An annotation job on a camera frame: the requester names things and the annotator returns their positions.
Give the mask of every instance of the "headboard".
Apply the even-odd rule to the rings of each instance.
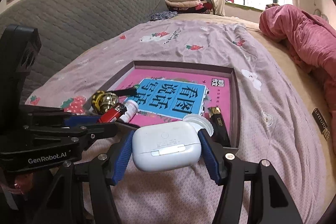
[[[42,42],[21,103],[84,51],[164,10],[164,0],[21,0],[14,4],[0,14],[0,34],[12,23],[37,27]]]

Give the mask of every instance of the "earbud charging case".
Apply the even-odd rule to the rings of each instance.
[[[144,172],[193,165],[199,161],[201,150],[196,130],[183,121],[141,127],[132,139],[133,162]]]

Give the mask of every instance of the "crumpled pink bedding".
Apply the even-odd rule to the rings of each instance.
[[[285,40],[293,61],[323,84],[336,154],[336,31],[324,19],[293,5],[265,10],[259,28],[276,42]]]

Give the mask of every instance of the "black lighter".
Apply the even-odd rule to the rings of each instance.
[[[214,141],[220,143],[223,147],[231,147],[220,108],[218,106],[209,107],[208,110],[212,126],[214,127]]]

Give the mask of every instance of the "silver bolt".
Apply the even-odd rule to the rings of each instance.
[[[69,161],[69,160],[66,160],[66,161],[64,161],[64,163],[63,163],[63,166],[64,167],[69,167],[71,165],[71,161]]]
[[[261,161],[261,164],[264,165],[264,166],[270,166],[270,162],[268,160],[262,160]]]
[[[227,153],[225,155],[225,158],[227,158],[228,160],[233,160],[235,158],[235,155],[233,155],[232,153]]]
[[[106,155],[106,154],[100,154],[100,155],[98,156],[98,159],[99,159],[99,160],[106,160],[106,159],[107,159],[107,155]]]

